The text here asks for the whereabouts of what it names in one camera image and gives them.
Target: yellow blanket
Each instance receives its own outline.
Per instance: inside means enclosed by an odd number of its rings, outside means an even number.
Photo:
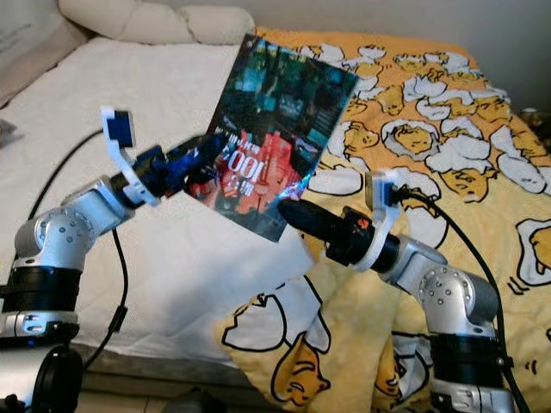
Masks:
[[[304,198],[334,213],[370,213],[364,171],[394,169],[436,200],[498,279],[508,349],[533,412],[551,394],[551,160],[474,59],[457,46],[376,34],[258,29],[296,52],[362,77]],[[482,275],[434,211],[402,203],[396,233]],[[313,256],[320,241],[305,237]],[[309,274],[263,292],[218,330],[267,399],[286,410],[365,412],[419,406],[429,395],[430,344],[414,299],[371,271],[321,256]]]

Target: bed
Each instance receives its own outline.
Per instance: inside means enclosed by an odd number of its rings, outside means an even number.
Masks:
[[[512,115],[506,93],[453,45],[369,34],[261,28],[257,34],[362,77],[305,197],[334,213],[345,205],[367,211],[362,174],[387,167],[452,216],[473,217],[461,223],[499,274],[517,379],[533,411],[545,411],[547,402],[538,395],[548,390],[542,378],[551,373],[551,311],[545,308],[551,270],[542,231],[551,213],[551,163],[530,152],[536,144]],[[0,279],[7,278],[13,236],[46,176],[83,136],[101,127],[101,105],[133,113],[136,153],[155,144],[168,149],[204,132],[237,50],[97,36],[0,109],[0,119],[19,134],[0,149]],[[402,145],[400,131],[417,133],[424,149]],[[522,150],[520,135],[527,145]],[[453,139],[480,149],[462,153]],[[467,170],[478,173],[463,176],[469,185],[458,176]],[[67,164],[41,210],[94,177],[114,173],[100,137]],[[521,212],[511,199],[523,204]],[[480,273],[441,217],[419,205],[404,209],[396,231],[409,231],[450,261],[460,260],[456,265]],[[147,379],[168,380],[171,390],[165,386],[158,394],[165,397],[185,389],[182,382],[200,382],[215,393],[219,385],[251,382],[273,404],[297,411],[389,410],[426,402],[430,351],[419,309],[372,274],[358,277],[319,258],[320,242],[287,228],[279,243],[271,243],[184,194],[141,208],[120,236],[131,277],[129,313],[92,367],[90,387],[101,388],[107,377],[97,374],[116,373],[140,378],[126,386],[108,382],[122,391],[150,391],[155,386]],[[103,237],[88,255],[77,301],[81,330],[75,343],[85,354],[102,340],[118,303],[120,273],[113,241]],[[269,296],[291,303],[283,318],[293,334],[267,334],[280,321],[249,311],[269,309]],[[243,314],[245,332],[236,328]],[[251,340],[255,335],[264,342]],[[308,403],[294,393],[282,398],[274,387],[277,369],[296,352],[317,361],[317,390]],[[262,405],[247,394],[252,405]]]

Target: floor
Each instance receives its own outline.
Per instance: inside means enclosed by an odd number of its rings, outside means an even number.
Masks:
[[[161,413],[168,403],[166,398],[148,398],[142,396],[120,396],[97,391],[82,391],[78,399],[76,413]],[[252,413],[267,411],[229,407],[227,413]]]

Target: white wall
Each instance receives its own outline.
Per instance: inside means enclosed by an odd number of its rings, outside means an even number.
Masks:
[[[515,109],[551,109],[551,0],[150,0],[237,5],[257,25],[458,43]]]

